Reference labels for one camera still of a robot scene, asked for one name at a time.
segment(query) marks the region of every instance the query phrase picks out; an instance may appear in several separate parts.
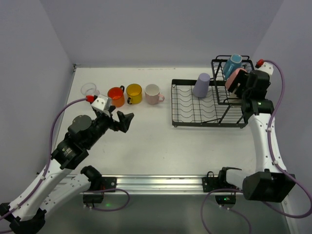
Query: yellow mug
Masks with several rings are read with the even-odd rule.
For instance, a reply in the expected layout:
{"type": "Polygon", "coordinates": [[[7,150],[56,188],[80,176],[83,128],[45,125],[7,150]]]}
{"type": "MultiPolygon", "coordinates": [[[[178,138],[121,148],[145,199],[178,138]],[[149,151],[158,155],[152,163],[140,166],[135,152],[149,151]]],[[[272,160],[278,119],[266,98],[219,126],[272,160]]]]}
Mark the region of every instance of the yellow mug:
{"type": "Polygon", "coordinates": [[[142,101],[142,87],[138,84],[130,84],[126,89],[128,104],[138,104],[142,101]]]}

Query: pink cup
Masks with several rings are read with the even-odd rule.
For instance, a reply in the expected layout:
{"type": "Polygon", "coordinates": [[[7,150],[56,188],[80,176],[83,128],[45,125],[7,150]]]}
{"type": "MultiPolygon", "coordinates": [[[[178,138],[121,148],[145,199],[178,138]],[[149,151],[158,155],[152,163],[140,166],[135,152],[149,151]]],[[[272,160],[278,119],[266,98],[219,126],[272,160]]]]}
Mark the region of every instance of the pink cup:
{"type": "Polygon", "coordinates": [[[160,88],[155,84],[149,84],[148,86],[146,86],[145,98],[147,102],[151,105],[163,102],[165,100],[165,96],[160,94],[160,88]]]}

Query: purple cup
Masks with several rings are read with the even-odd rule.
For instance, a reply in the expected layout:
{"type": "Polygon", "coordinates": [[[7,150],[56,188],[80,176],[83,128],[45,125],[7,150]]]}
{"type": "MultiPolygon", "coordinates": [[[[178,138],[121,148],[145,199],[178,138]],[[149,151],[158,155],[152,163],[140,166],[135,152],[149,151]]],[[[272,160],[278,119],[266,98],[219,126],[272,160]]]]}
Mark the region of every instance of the purple cup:
{"type": "Polygon", "coordinates": [[[206,73],[200,74],[193,89],[194,96],[204,98],[208,93],[209,82],[210,75],[206,73]]]}

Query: black dish rack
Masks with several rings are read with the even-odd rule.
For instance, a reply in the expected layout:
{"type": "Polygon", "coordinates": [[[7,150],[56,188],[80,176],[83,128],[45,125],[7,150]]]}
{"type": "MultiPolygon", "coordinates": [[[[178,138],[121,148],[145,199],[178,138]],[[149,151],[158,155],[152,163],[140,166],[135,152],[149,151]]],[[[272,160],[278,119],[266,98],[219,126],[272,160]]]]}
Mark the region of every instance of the black dish rack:
{"type": "MultiPolygon", "coordinates": [[[[173,79],[171,83],[172,125],[193,127],[240,127],[247,125],[241,103],[230,97],[225,88],[223,66],[231,56],[220,55],[212,60],[213,78],[204,98],[193,95],[196,80],[173,79]]],[[[249,56],[243,57],[243,67],[249,72],[254,66],[249,56]]]]}

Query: gray floor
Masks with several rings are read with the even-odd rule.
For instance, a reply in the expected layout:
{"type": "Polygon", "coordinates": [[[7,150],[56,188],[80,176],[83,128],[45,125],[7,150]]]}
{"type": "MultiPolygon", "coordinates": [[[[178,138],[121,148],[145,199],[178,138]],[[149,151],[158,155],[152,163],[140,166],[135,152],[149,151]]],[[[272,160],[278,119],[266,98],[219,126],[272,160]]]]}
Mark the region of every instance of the gray floor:
{"type": "MultiPolygon", "coordinates": [[[[125,201],[122,195],[105,195],[101,207],[115,208],[125,201]]],[[[40,234],[201,234],[206,233],[199,209],[201,195],[134,195],[127,208],[118,212],[84,209],[77,196],[56,211],[40,234]]],[[[237,198],[234,208],[250,220],[253,234],[289,234],[285,217],[271,211],[261,202],[237,198]]],[[[248,233],[241,217],[219,209],[211,197],[204,209],[208,227],[214,234],[248,233]]]]}

